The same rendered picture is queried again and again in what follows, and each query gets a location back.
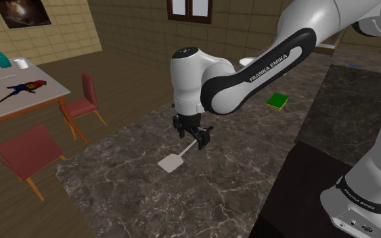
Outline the grey spatula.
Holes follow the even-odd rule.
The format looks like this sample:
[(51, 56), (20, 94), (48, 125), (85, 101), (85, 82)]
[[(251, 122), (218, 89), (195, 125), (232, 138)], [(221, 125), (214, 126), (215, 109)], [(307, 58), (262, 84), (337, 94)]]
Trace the grey spatula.
[(196, 142), (197, 141), (194, 140), (179, 154), (171, 153), (167, 157), (163, 158), (158, 162), (159, 167), (168, 173), (176, 170), (178, 167), (180, 167), (180, 165), (183, 164), (183, 154), (185, 154)]

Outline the green and yellow sponge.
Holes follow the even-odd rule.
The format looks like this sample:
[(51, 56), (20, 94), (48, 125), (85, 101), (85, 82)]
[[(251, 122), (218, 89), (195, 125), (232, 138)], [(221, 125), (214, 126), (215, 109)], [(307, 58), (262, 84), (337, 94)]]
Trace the green and yellow sponge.
[(279, 93), (274, 93), (271, 96), (271, 98), (266, 102), (266, 106), (280, 111), (287, 101), (288, 96)]

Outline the red wooden chair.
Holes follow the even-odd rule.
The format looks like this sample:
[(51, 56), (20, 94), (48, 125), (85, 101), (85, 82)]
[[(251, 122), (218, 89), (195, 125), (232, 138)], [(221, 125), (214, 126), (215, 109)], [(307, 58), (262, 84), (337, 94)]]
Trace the red wooden chair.
[(44, 201), (44, 197), (31, 176), (57, 159), (67, 160), (42, 124), (0, 144), (0, 154), (1, 162), (19, 181), (26, 181), (41, 201)]
[(83, 95), (81, 99), (77, 99), (73, 102), (67, 103), (68, 111), (73, 119), (79, 118), (81, 116), (94, 113), (99, 120), (107, 126), (107, 123), (100, 116), (97, 103), (97, 97), (95, 94), (95, 87), (93, 82), (93, 77), (88, 75), (86, 72), (82, 72), (82, 86), (83, 86)]

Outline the brown-framed window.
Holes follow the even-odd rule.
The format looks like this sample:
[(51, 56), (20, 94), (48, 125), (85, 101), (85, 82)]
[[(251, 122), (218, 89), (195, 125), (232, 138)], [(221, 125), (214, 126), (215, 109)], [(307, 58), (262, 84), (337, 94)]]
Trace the brown-framed window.
[(166, 6), (169, 20), (212, 23), (213, 0), (166, 0)]

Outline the dark robot stand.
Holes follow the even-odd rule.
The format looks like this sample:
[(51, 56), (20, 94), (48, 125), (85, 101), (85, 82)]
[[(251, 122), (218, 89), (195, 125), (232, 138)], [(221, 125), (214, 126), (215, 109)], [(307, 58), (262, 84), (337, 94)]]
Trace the dark robot stand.
[(352, 167), (299, 141), (271, 188), (248, 238), (381, 238), (381, 229), (353, 210), (330, 218), (321, 192)]

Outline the dark wall picture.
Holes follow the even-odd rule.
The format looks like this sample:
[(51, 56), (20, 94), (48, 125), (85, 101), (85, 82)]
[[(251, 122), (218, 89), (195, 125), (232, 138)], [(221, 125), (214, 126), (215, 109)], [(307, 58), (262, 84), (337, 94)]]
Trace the dark wall picture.
[(0, 0), (0, 14), (9, 29), (51, 25), (41, 0)]

